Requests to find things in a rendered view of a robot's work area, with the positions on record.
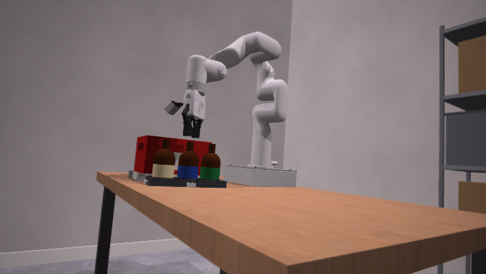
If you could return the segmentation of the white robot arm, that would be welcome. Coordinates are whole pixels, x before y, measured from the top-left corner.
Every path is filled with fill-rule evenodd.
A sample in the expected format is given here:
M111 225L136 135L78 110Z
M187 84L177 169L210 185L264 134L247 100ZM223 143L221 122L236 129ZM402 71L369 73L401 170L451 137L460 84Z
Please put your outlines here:
M248 56L258 73L258 99L275 101L253 108L251 164L248 167L273 169L272 165L278 164L271 159L272 130L269 123L283 122L286 119L288 87L285 81L275 80L274 69L263 61L275 60L280 55L281 46L276 40L264 33L254 32L240 37L208 59L200 55L192 55L188 59L185 90L199 89L205 92L206 83L224 79L227 69L236 66Z

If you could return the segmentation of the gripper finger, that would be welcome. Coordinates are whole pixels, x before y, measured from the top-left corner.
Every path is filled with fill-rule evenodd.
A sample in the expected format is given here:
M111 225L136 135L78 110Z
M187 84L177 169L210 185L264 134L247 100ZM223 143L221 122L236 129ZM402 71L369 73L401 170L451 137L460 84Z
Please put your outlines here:
M196 122L196 124L195 124ZM200 137L200 128L203 120L200 119L193 119L193 127L191 132L192 138L199 138Z
M183 124L184 124L184 129L183 129L183 136L191 136L192 132L192 120L193 120L193 115L187 116L187 113L189 111L189 104L187 104L182 111L182 116L183 116Z

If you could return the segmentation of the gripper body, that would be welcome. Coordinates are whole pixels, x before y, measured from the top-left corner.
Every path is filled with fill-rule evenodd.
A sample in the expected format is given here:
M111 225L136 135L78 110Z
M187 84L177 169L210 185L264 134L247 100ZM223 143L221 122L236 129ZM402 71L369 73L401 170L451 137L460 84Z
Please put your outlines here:
M205 119L205 92L199 89L186 89L183 110L189 104L187 116L193 115L193 119Z

